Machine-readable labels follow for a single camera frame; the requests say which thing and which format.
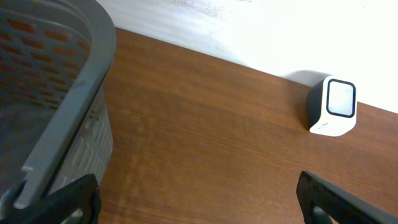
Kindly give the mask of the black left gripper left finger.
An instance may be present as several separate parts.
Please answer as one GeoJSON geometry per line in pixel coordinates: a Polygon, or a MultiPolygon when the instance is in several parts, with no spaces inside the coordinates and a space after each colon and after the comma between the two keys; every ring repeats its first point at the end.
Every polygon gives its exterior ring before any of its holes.
{"type": "Polygon", "coordinates": [[[94,174],[86,174],[39,201],[18,209],[14,201],[26,181],[13,185],[1,198],[1,224],[62,223],[81,210],[79,223],[98,223],[101,211],[99,185],[94,174]]]}

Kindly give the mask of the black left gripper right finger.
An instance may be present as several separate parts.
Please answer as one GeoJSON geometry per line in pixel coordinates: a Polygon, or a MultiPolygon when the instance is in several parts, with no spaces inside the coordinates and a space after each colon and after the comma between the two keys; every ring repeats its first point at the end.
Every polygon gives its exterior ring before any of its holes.
{"type": "Polygon", "coordinates": [[[321,177],[301,172],[296,194],[304,223],[397,223],[397,217],[345,192],[321,177]]]}

